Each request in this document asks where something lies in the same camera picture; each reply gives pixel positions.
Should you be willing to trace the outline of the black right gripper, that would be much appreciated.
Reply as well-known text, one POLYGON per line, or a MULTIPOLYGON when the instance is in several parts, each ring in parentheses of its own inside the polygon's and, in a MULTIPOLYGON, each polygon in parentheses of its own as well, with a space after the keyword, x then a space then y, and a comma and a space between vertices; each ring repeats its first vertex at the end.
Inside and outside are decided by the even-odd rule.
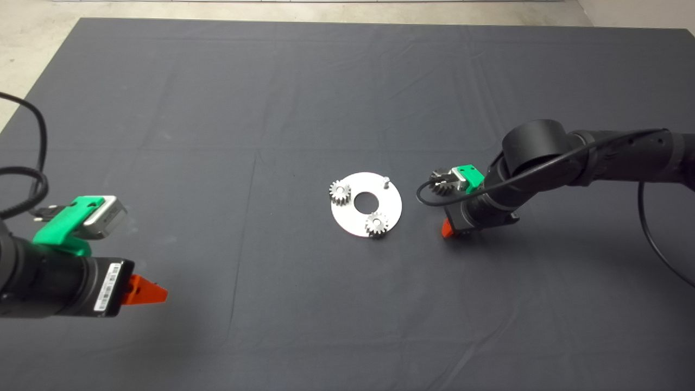
POLYGON ((486 200, 468 200, 445 207, 446 219, 441 226, 443 238, 467 235, 486 229, 512 225, 519 216, 508 210, 500 210, 486 200))

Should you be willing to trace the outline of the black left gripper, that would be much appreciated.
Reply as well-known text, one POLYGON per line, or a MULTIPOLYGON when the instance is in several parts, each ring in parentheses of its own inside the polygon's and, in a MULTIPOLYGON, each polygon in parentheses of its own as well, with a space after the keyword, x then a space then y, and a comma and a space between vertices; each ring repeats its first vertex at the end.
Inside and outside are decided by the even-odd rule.
POLYGON ((122 305, 163 304, 168 291, 141 275, 135 263, 117 257, 87 257, 86 275, 77 298, 78 317, 116 317, 122 305))

